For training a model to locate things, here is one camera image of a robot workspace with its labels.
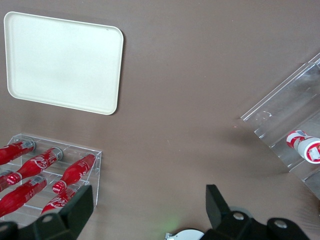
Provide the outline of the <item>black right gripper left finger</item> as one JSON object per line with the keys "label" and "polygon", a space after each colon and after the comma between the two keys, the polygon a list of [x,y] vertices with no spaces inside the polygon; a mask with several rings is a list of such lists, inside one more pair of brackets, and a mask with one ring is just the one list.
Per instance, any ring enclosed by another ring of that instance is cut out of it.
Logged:
{"label": "black right gripper left finger", "polygon": [[18,228],[14,221],[0,224],[2,240],[76,240],[94,211],[93,188],[82,186],[57,213],[40,216],[30,225]]}

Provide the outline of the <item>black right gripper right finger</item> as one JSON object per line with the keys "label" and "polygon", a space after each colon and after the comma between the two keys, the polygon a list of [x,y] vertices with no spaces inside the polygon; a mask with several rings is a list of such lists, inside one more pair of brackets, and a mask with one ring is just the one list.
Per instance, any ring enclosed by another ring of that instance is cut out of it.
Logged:
{"label": "black right gripper right finger", "polygon": [[293,221],[274,217],[262,224],[240,210],[232,211],[216,185],[206,185],[206,213],[212,228],[205,240],[308,240]]}

